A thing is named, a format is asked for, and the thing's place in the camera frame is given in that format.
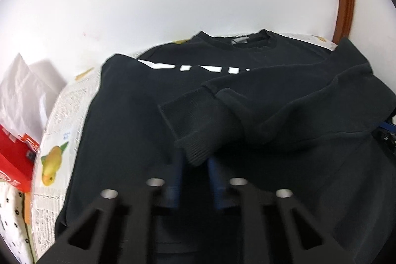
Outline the black sweatshirt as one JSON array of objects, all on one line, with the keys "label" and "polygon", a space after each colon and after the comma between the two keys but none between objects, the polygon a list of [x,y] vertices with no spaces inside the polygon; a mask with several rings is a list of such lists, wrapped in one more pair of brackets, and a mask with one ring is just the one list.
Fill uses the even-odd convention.
[{"label": "black sweatshirt", "polygon": [[395,158],[372,132],[395,94],[347,39],[312,63],[220,76],[158,107],[192,167],[175,208],[157,206],[150,263],[242,263],[240,213],[214,206],[208,161],[261,190],[288,189],[356,263],[395,228]]}]

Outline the fruit print tablecloth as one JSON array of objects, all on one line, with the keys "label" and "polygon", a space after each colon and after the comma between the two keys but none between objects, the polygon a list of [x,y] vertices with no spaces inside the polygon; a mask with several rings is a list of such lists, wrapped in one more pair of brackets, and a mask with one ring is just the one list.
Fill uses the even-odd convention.
[{"label": "fruit print tablecloth", "polygon": [[192,167],[159,111],[162,102],[220,76],[312,63],[334,49],[316,36],[261,30],[189,40],[118,55],[60,93],[34,166],[31,231],[39,257],[104,188],[129,188],[139,175],[167,183],[175,208]]}]

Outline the white dotted cloth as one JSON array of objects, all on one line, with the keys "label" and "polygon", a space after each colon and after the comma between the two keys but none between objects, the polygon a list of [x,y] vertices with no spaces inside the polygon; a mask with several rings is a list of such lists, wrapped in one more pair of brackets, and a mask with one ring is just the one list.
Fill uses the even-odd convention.
[{"label": "white dotted cloth", "polygon": [[34,263],[24,220],[24,194],[1,182],[1,236],[19,263]]}]

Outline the red paper bag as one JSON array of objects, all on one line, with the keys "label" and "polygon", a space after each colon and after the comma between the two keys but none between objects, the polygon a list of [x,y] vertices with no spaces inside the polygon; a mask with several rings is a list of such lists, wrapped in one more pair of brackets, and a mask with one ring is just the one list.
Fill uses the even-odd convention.
[{"label": "red paper bag", "polygon": [[34,162],[39,145],[29,135],[12,135],[1,126],[0,171],[1,180],[23,193],[31,191]]}]

